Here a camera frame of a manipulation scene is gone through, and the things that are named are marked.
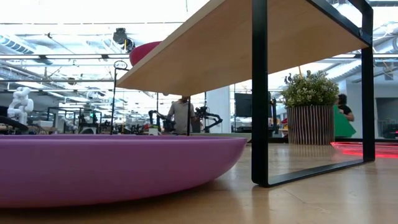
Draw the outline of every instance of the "green leaves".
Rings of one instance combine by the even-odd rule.
[[[285,98],[285,106],[325,106],[334,105],[339,93],[338,85],[326,78],[326,73],[318,71],[303,78],[294,75],[287,88],[282,91]]]

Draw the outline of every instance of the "white robot figure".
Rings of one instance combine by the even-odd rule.
[[[33,100],[29,99],[29,93],[30,88],[18,87],[17,91],[12,95],[13,99],[7,110],[7,116],[9,118],[18,118],[18,121],[24,125],[26,125],[27,122],[27,114],[33,111]]]
[[[77,126],[74,125],[72,121],[67,120],[66,117],[63,116],[63,117],[61,118],[61,120],[62,120],[63,122],[65,122],[65,124],[66,124],[69,128],[71,128],[73,131],[76,131],[76,130],[77,130]]]

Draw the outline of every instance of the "potted plant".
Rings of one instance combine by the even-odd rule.
[[[328,145],[335,140],[333,105],[339,90],[326,75],[323,71],[294,75],[282,91],[289,143]]]

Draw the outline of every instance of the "person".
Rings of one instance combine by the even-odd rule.
[[[188,99],[189,96],[182,96],[181,99],[176,102],[172,102],[167,118],[171,119],[174,115],[174,129],[177,134],[186,134],[188,126]],[[196,121],[195,110],[191,104],[191,125],[190,131],[192,131],[192,122]]]
[[[344,114],[348,121],[354,121],[354,114],[351,108],[347,106],[347,96],[345,94],[338,95],[337,105],[340,113]]]

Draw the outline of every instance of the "striped planter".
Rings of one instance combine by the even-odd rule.
[[[287,108],[290,144],[329,145],[335,140],[332,106]]]

